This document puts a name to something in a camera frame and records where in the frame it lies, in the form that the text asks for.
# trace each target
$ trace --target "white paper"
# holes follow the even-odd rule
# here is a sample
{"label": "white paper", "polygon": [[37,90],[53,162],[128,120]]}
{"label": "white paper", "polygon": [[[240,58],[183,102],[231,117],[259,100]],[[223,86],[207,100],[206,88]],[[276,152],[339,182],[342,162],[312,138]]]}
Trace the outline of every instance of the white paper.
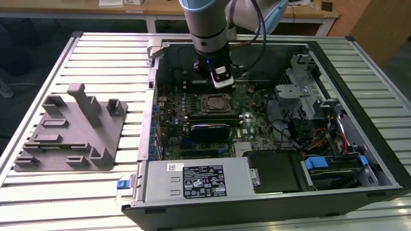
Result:
{"label": "white paper", "polygon": [[123,0],[100,0],[99,2],[99,8],[107,9],[107,8],[121,8]]}
{"label": "white paper", "polygon": [[294,7],[307,6],[307,5],[311,5],[311,4],[312,4],[311,0],[299,0],[299,1],[294,1],[294,2],[288,3],[288,5],[291,5]]}

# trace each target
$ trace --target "aluminum extrusion table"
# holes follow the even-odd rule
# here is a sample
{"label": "aluminum extrusion table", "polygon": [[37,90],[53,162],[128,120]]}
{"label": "aluminum extrusion table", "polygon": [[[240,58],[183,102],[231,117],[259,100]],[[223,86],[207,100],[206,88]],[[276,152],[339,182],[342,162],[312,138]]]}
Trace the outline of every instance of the aluminum extrusion table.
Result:
{"label": "aluminum extrusion table", "polygon": [[[1,230],[137,230],[120,211],[131,190],[116,190],[116,181],[136,171],[140,124],[151,69],[151,39],[190,39],[183,34],[73,33],[0,158]],[[270,40],[315,40],[323,48],[396,156],[411,172],[411,104],[355,41],[331,37],[268,36]],[[15,172],[21,146],[44,113],[48,94],[65,94],[71,82],[83,82],[99,101],[128,103],[125,125],[111,171]],[[331,96],[334,92],[324,86]],[[202,230],[410,230],[411,197],[371,204],[344,216],[207,227]]]}

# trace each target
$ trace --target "blue latch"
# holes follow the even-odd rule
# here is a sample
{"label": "blue latch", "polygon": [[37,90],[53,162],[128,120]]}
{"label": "blue latch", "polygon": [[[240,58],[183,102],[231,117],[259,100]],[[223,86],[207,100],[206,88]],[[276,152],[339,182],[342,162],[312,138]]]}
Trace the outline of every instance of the blue latch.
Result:
{"label": "blue latch", "polygon": [[306,167],[307,169],[312,169],[312,164],[311,164],[311,161],[310,160],[304,160],[304,163],[306,163]]}
{"label": "blue latch", "polygon": [[359,156],[359,160],[360,160],[360,163],[362,163],[363,166],[366,166],[368,164],[368,160],[367,160],[367,157],[364,155]]}
{"label": "blue latch", "polygon": [[117,189],[129,189],[129,180],[117,180]]}
{"label": "blue latch", "polygon": [[323,156],[308,157],[308,159],[304,160],[304,163],[306,163],[307,169],[328,167],[326,157]]}

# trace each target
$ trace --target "motherboard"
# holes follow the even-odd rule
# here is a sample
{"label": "motherboard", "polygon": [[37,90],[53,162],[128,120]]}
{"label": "motherboard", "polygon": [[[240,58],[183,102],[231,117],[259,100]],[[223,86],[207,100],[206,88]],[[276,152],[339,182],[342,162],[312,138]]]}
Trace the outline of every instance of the motherboard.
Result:
{"label": "motherboard", "polygon": [[235,157],[244,151],[276,149],[266,116],[272,91],[238,83],[231,93],[188,94],[178,87],[159,92],[164,160]]}

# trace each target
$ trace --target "circuit board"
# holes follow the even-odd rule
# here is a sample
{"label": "circuit board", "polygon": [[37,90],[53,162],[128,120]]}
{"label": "circuit board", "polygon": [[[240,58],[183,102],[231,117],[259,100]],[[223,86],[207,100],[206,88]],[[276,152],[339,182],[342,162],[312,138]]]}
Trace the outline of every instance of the circuit board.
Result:
{"label": "circuit board", "polygon": [[[264,106],[268,91],[252,84],[235,84],[231,94],[186,94],[175,88],[159,98],[164,160],[186,159],[190,151],[215,151],[219,157],[235,157],[234,144],[250,142],[252,150],[276,149]],[[190,116],[235,115],[239,125],[230,127],[226,140],[194,142],[188,135]]]}

